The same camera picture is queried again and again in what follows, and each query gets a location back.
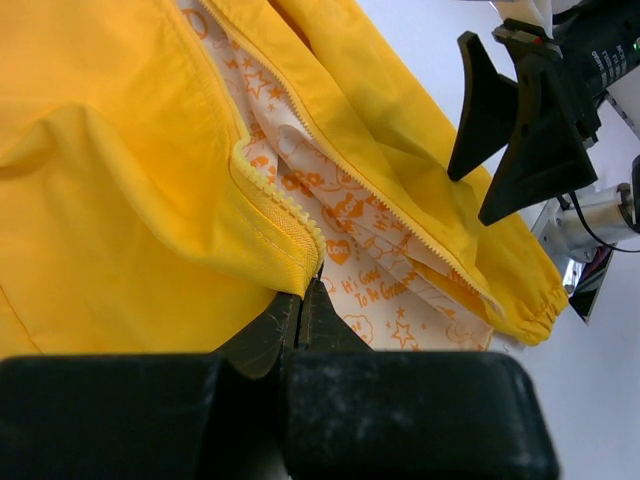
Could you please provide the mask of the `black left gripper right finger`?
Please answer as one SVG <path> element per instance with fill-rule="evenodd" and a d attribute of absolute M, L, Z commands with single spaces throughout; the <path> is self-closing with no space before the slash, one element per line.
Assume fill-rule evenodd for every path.
<path fill-rule="evenodd" d="M 284 462 L 295 479 L 555 479 L 534 385 L 495 352 L 376 352 L 322 282 L 284 363 Z"/>

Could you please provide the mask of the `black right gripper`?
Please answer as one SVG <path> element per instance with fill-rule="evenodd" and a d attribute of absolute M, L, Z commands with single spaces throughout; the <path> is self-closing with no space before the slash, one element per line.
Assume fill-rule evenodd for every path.
<path fill-rule="evenodd" d="M 464 101 L 447 168 L 459 181 L 508 143 L 479 212 L 484 225 L 597 180 L 584 142 L 597 141 L 608 88 L 639 67 L 637 1 L 579 1 L 559 13 L 550 1 L 498 1 L 496 9 L 493 36 L 517 83 L 497 72 L 477 34 L 458 38 Z"/>

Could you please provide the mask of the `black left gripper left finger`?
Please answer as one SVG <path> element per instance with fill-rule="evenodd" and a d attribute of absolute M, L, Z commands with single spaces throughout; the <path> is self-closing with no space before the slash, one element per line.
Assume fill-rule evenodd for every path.
<path fill-rule="evenodd" d="M 301 301 L 278 294 L 220 350 L 1 363 L 5 479 L 289 479 L 281 365 Z"/>

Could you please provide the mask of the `yellow hooded jacket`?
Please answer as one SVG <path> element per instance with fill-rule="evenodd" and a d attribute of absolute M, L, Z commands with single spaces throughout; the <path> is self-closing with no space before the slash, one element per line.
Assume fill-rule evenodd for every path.
<path fill-rule="evenodd" d="M 376 349 L 547 340 L 528 226 L 353 1 L 1 5 L 1 354 L 211 351 L 314 277 Z"/>

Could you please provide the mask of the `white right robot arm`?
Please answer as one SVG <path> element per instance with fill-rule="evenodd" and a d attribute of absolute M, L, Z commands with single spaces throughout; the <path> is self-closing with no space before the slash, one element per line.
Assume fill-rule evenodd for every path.
<path fill-rule="evenodd" d="M 554 12 L 547 1 L 501 1 L 494 39 L 516 75 L 500 74 L 480 38 L 459 37 L 465 95 L 448 166 L 458 181 L 495 153 L 502 158 L 479 218 L 494 224 L 535 204 L 548 207 L 541 241 L 578 262 L 617 250 L 639 232 L 639 181 L 593 190 L 588 156 L 599 106 L 639 68 L 639 5 L 580 1 Z"/>

